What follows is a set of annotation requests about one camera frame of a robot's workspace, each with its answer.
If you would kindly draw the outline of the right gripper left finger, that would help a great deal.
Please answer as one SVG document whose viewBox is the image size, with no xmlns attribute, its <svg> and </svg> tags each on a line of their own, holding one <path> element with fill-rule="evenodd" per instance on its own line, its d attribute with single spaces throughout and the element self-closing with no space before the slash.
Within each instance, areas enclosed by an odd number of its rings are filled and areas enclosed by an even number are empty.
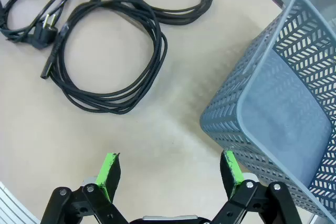
<svg viewBox="0 0 336 224">
<path fill-rule="evenodd" d="M 86 216 L 94 216 L 98 223 L 127 223 L 113 204 L 120 176 L 119 154 L 107 154 L 95 182 L 75 191 L 54 189 L 41 223 L 81 223 Z"/>
</svg>

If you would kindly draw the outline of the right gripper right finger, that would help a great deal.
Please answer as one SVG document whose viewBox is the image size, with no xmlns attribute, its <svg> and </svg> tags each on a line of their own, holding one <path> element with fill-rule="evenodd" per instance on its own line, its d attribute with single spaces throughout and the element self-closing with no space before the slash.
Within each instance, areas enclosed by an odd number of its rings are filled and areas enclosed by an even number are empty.
<svg viewBox="0 0 336 224">
<path fill-rule="evenodd" d="M 302 223 L 285 183 L 264 186 L 245 179 L 231 150 L 223 151 L 220 158 L 228 201 L 211 223 L 241 223 L 248 212 L 258 213 L 263 223 Z"/>
</svg>

